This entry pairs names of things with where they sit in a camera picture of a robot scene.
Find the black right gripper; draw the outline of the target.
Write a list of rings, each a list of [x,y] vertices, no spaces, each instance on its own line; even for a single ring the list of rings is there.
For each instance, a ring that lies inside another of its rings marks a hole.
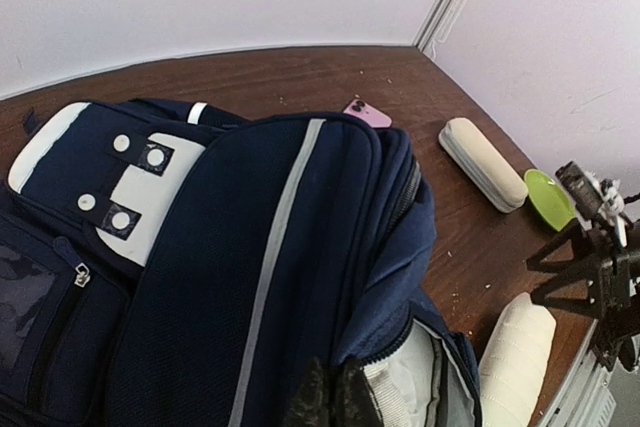
[[[544,281],[531,292],[534,304],[572,314],[600,318],[600,302],[595,281],[583,274],[600,265],[605,232],[598,226],[586,229],[571,220],[543,247],[526,260],[529,271],[562,272]],[[627,234],[627,246],[612,254],[605,270],[604,314],[597,322],[590,348],[597,362],[612,372],[616,362],[629,372],[639,362],[639,227]]]

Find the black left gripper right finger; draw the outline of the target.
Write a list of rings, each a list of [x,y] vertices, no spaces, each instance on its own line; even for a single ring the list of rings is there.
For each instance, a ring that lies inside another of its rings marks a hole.
[[[346,361],[334,385],[334,426],[381,426],[377,407],[371,398],[370,387],[358,361]]]

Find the navy blue student backpack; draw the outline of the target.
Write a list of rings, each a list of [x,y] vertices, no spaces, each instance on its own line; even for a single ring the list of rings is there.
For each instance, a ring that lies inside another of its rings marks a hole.
[[[404,130],[341,113],[79,101],[1,186],[5,426],[285,426],[313,357],[381,426],[478,426],[478,366],[422,281],[434,198]]]

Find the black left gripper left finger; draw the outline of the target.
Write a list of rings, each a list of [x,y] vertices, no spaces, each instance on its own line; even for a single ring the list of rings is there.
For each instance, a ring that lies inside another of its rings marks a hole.
[[[331,420],[331,380],[320,359],[313,357],[284,418],[291,427],[327,427]]]

